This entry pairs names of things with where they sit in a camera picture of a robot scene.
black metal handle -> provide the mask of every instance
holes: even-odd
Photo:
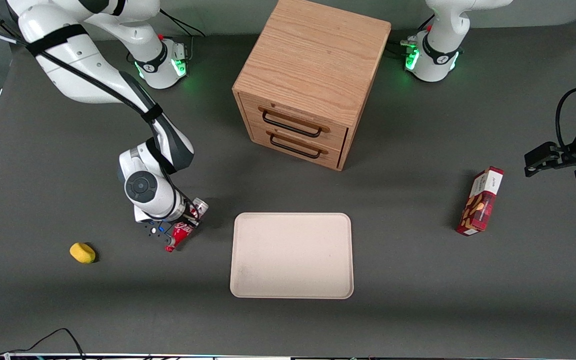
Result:
[[[286,130],[290,130],[291,132],[295,132],[299,135],[304,135],[306,137],[310,137],[310,138],[316,138],[318,136],[320,136],[320,134],[322,134],[322,128],[318,128],[317,132],[312,133],[312,132],[308,132],[308,131],[304,131],[301,129],[297,129],[296,127],[292,127],[290,125],[285,125],[284,123],[280,123],[277,121],[272,121],[269,118],[267,118],[266,116],[268,115],[268,110],[263,110],[263,114],[261,114],[261,118],[263,119],[263,121],[265,123],[268,123],[270,125],[274,125],[274,126],[278,126],[282,129],[286,129]]]
[[[320,155],[322,154],[321,150],[318,150],[316,155],[313,155],[311,153],[304,152],[301,150],[297,150],[296,148],[292,148],[292,147],[284,145],[282,143],[278,143],[278,142],[273,141],[274,138],[275,138],[275,134],[270,134],[270,144],[277,146],[277,148],[282,148],[284,150],[292,151],[293,153],[299,154],[302,157],[316,159],[316,158],[320,157]]]

yellow sponge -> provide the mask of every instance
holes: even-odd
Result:
[[[95,251],[84,243],[72,244],[70,247],[70,255],[82,264],[90,264],[94,262],[96,257]]]

beige tray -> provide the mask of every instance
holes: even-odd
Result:
[[[234,296],[347,299],[353,290],[346,214],[243,212],[235,219],[230,269]]]

wooden drawer cabinet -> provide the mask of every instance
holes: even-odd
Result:
[[[342,170],[390,23],[279,0],[232,91],[250,139]]]

red can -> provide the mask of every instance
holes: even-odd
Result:
[[[192,216],[197,219],[201,219],[206,213],[206,210],[208,210],[208,204],[199,198],[194,198],[192,203],[194,204],[194,207],[189,206],[190,214],[192,214]],[[195,230],[195,228],[199,225],[197,221],[192,221],[192,223],[195,223],[194,227],[183,221],[174,224],[174,227],[172,228],[172,235],[170,235],[169,242],[166,246],[166,251],[172,253],[175,248],[183,241],[183,239],[187,238],[188,235],[190,235],[190,233],[192,233],[193,230]]]

